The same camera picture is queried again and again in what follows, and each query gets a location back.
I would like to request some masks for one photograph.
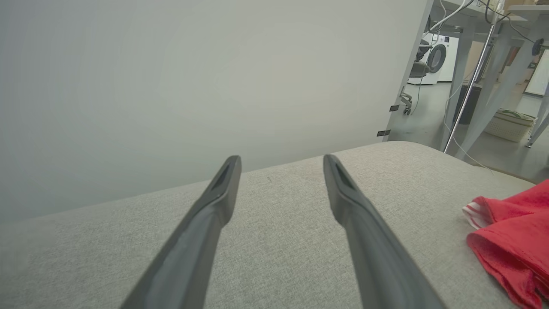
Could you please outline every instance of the black round cable connector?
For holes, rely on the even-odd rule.
[[[534,46],[532,47],[532,56],[537,56],[540,54],[541,45],[543,45],[543,43],[544,43],[544,40],[542,38],[534,42]]]

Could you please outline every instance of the red towel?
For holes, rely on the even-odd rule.
[[[521,308],[541,308],[536,291],[549,298],[549,180],[495,200],[477,197],[463,208],[480,228],[467,244],[484,269]]]

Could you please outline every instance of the towel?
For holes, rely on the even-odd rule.
[[[477,197],[463,208],[477,231],[467,244],[521,308],[541,308],[549,298],[549,180],[496,200]]]

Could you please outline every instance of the washing machine door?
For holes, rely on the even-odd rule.
[[[438,72],[442,68],[444,60],[446,60],[446,46],[439,44],[433,47],[427,58],[427,66],[431,70],[431,73]]]

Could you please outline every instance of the gray floor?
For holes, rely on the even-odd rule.
[[[406,85],[405,91],[412,95],[414,106],[418,102],[418,86]],[[541,99],[522,95],[524,86],[518,85],[505,108],[521,113],[537,115]],[[394,120],[390,141],[411,141],[439,149],[441,144],[442,118],[445,101],[450,92],[450,84],[423,85],[419,92],[419,105],[412,115],[405,116],[399,112]],[[456,139],[461,142],[467,132],[467,125],[460,125]],[[524,139],[511,142],[486,133],[477,139],[468,154],[478,162],[489,167],[507,171],[533,181],[549,178],[549,130],[546,130],[532,148],[526,148]],[[457,146],[452,143],[449,153],[454,154]]]

